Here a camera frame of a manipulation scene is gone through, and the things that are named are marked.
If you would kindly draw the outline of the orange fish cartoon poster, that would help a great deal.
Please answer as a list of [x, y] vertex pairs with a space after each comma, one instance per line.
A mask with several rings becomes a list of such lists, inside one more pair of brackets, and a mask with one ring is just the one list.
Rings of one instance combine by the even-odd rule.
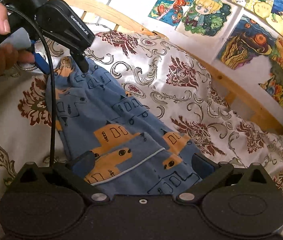
[[194, 0], [157, 0], [148, 17], [178, 26]]

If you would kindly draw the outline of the anime character poster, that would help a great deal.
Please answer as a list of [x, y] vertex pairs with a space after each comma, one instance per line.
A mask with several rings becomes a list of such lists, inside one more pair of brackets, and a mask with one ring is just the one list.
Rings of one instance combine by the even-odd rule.
[[192, 37], [222, 35], [239, 7], [224, 0], [194, 0], [175, 31]]

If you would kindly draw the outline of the blue orange patterned pants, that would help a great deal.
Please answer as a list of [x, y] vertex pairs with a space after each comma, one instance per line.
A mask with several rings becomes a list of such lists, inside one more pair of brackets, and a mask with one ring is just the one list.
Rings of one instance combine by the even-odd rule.
[[95, 165], [84, 180], [109, 196], [178, 195], [202, 179], [192, 168], [201, 154], [94, 61], [82, 73], [69, 56], [54, 71], [56, 129], [69, 161], [92, 151]]

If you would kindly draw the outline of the floral white bedspread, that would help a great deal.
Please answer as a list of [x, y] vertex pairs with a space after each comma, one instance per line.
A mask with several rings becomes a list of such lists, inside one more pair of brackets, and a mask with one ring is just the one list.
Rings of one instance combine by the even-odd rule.
[[[166, 126], [186, 132], [207, 158], [236, 167], [259, 162], [283, 193], [283, 135], [229, 106], [192, 55], [157, 36], [100, 28], [86, 56]], [[0, 76], [0, 198], [26, 161], [49, 163], [48, 81], [29, 64]]]

